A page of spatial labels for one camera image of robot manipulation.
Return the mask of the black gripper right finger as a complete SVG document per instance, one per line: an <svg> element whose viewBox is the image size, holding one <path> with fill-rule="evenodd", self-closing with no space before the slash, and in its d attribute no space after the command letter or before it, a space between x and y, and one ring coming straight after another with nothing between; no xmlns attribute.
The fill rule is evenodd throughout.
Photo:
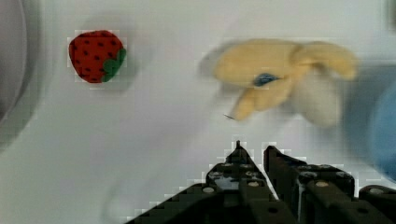
<svg viewBox="0 0 396 224"><path fill-rule="evenodd" d="M299 224L395 224L395 190L369 185L331 165L308 164L269 146L264 170Z"/></svg>

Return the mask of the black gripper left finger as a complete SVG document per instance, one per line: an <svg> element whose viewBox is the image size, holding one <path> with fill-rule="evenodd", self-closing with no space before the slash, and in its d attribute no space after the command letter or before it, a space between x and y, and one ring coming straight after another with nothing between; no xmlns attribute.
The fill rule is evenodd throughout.
<svg viewBox="0 0 396 224"><path fill-rule="evenodd" d="M239 144L194 184L125 224L296 224Z"/></svg>

